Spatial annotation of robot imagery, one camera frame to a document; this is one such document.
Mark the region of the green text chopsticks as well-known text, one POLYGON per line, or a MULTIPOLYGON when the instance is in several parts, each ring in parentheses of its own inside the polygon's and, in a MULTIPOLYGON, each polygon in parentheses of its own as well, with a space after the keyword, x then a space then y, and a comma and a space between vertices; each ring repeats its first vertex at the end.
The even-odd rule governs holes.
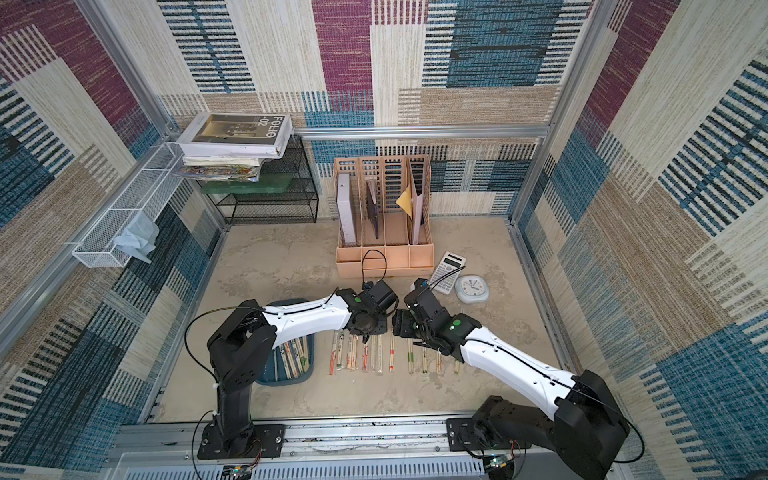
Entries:
POLYGON ((407 342, 407 367, 409 375, 413 375, 415 372, 415 355, 414 355, 414 342, 408 339, 407 342))

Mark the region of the green bamboo chopsticks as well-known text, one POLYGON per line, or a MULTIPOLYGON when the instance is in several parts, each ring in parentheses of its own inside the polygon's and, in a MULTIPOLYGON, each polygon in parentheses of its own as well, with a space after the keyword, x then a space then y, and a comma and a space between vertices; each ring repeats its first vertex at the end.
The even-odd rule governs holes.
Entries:
POLYGON ((346 357, 344 354, 344 344, 345 344, 345 331, 341 330, 337 336, 337 346, 335 351, 335 354, 336 354, 335 367, 337 370, 344 369, 346 365, 346 357))

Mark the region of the red panda chopsticks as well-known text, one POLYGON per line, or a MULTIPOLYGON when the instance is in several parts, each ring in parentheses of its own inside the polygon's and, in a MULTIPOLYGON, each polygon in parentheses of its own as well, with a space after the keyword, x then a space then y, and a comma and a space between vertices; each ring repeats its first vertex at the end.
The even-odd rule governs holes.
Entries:
POLYGON ((395 360, 396 360, 396 338, 394 335, 390 336, 390 346, 389 346, 389 363, 388 363, 388 371, 390 373, 393 373, 395 370, 395 360))

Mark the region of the teal plastic storage tray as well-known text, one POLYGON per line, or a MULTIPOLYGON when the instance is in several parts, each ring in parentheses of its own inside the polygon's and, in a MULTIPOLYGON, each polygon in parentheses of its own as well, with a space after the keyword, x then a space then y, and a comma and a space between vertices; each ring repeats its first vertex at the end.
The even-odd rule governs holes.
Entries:
POLYGON ((302 383, 314 370, 315 335, 308 335, 275 347, 256 383, 267 387, 302 383))

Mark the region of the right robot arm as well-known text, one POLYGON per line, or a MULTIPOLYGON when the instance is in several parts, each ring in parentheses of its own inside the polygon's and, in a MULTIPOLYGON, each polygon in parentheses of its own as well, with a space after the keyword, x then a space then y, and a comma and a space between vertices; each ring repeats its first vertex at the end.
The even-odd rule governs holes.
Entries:
POLYGON ((573 374, 504 342, 478 320, 443 307, 424 280, 395 311, 393 332, 485 371, 529 400, 489 396, 472 417, 468 440, 482 448, 536 445, 556 453, 583 479, 603 479, 630 434, 602 377, 573 374))

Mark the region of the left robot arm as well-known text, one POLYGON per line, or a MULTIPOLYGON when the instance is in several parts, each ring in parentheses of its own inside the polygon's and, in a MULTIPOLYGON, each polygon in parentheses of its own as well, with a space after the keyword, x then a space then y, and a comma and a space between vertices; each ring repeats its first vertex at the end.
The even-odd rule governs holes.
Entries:
POLYGON ((337 289, 325 298, 292 305, 261 306, 246 300, 207 342, 217 406, 202 431, 199 460, 275 458, 284 427, 256 426, 250 414, 251 385, 272 351, 292 340, 323 331, 347 330, 368 339, 386 331, 398 297, 383 280, 357 292, 337 289))

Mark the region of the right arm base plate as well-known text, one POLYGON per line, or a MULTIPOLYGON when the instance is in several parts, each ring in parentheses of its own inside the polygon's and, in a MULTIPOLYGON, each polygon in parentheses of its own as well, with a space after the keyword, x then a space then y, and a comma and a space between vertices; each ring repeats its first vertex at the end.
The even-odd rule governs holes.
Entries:
POLYGON ((451 451, 529 449, 530 441, 512 436, 511 423, 504 419, 451 417, 446 420, 451 451))

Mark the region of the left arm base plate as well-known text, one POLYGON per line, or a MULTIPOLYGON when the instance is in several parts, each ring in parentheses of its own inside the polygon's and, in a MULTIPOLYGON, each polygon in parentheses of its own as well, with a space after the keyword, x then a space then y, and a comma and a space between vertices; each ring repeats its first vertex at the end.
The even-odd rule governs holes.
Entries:
POLYGON ((210 423, 202 431, 197 447, 197 460, 273 459, 281 455, 285 426, 283 424, 252 425, 244 433, 226 438, 210 423))

